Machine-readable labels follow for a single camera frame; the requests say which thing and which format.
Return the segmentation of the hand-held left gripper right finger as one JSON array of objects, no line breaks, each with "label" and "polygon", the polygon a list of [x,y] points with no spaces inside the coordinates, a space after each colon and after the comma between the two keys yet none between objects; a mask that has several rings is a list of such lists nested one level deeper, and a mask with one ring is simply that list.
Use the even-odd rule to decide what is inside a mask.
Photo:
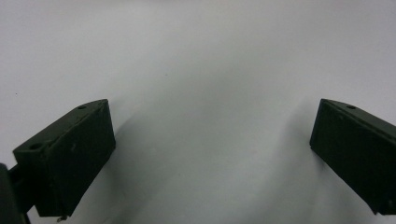
[{"label": "hand-held left gripper right finger", "polygon": [[373,213],[396,215],[396,126],[354,105],[322,99],[310,147]]}]

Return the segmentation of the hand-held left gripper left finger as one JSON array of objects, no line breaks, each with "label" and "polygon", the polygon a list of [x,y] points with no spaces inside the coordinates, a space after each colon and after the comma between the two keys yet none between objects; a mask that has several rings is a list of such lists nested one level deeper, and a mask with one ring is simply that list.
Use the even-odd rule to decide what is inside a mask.
[{"label": "hand-held left gripper left finger", "polygon": [[13,150],[23,212],[70,217],[116,147],[108,100],[80,105]]}]

